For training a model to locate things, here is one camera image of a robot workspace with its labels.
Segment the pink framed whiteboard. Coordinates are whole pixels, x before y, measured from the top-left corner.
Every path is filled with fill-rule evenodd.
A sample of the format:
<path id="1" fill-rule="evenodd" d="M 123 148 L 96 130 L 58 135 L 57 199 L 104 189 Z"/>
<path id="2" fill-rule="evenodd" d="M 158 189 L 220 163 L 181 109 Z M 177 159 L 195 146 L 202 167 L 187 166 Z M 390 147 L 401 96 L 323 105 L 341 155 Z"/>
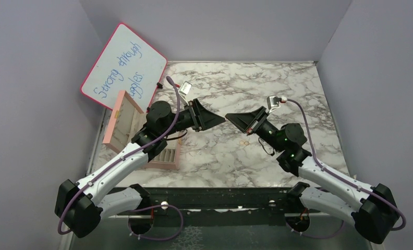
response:
<path id="1" fill-rule="evenodd" d="M 120 91 L 146 111 L 167 59 L 127 25 L 120 23 L 81 85 L 84 96 L 113 109 Z"/>

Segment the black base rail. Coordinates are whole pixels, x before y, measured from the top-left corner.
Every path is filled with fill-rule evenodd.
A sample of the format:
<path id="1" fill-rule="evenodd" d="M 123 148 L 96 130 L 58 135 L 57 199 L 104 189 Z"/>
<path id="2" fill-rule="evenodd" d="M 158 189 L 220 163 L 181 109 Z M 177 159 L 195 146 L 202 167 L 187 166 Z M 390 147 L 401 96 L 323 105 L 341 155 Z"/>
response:
<path id="1" fill-rule="evenodd" d="M 305 211 L 288 187 L 148 187 L 139 206 L 122 212 L 129 226 L 284 226 L 287 216 Z"/>

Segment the pink jewelry box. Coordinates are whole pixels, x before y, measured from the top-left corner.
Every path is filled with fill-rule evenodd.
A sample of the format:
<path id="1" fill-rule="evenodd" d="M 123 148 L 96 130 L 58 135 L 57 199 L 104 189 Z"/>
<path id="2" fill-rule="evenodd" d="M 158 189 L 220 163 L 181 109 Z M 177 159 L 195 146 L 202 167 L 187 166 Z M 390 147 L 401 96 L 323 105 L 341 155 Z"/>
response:
<path id="1" fill-rule="evenodd" d="M 145 122 L 145 112 L 126 91 L 119 91 L 102 143 L 118 154 L 131 142 Z M 169 141 L 163 151 L 144 167 L 178 170 L 180 152 L 181 139 Z"/>

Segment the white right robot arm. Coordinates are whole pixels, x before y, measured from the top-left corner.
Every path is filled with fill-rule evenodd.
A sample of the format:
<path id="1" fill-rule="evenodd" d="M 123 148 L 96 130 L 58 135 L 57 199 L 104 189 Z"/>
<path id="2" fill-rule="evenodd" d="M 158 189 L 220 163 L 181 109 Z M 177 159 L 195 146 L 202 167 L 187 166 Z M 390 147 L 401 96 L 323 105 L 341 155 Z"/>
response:
<path id="1" fill-rule="evenodd" d="M 323 188 L 319 191 L 307 184 L 296 184 L 286 198 L 291 211 L 319 210 L 354 226 L 370 242 L 384 242 L 400 218 L 389 187 L 357 181 L 322 163 L 303 148 L 307 138 L 300 124 L 287 123 L 278 129 L 268 121 L 265 107 L 252 112 L 228 113 L 225 117 L 241 132 L 256 134 L 279 152 L 276 160 L 284 171 Z"/>

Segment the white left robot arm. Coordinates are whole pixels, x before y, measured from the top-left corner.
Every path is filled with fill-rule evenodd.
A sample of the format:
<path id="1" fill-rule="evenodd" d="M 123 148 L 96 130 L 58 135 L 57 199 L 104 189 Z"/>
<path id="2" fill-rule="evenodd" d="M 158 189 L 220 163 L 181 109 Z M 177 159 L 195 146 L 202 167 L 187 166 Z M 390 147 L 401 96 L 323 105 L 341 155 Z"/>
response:
<path id="1" fill-rule="evenodd" d="M 131 142 L 111 161 L 90 176 L 76 182 L 65 180 L 58 188 L 55 214 L 59 218 L 58 233 L 74 233 L 82 238 L 92 232 L 103 216 L 123 209 L 118 203 L 120 192 L 109 192 L 136 169 L 146 165 L 167 146 L 166 136 L 192 128 L 205 131 L 225 122 L 225 118 L 203 107 L 197 99 L 172 112 L 166 101 L 157 101 L 146 114 L 146 122 Z"/>

